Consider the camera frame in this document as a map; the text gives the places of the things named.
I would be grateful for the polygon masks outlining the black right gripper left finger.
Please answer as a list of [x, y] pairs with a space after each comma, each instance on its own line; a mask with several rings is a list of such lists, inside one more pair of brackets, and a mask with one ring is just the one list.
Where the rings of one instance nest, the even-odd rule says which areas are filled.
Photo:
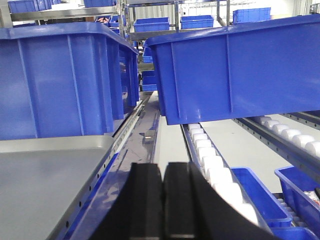
[[90, 240], [161, 240], [163, 185], [154, 163], [133, 163], [112, 207]]

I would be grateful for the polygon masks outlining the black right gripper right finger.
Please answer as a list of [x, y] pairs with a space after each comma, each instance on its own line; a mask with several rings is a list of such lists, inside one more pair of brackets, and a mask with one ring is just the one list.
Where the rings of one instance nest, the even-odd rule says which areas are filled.
[[164, 175], [166, 240], [275, 240], [233, 209], [194, 163], [170, 162]]

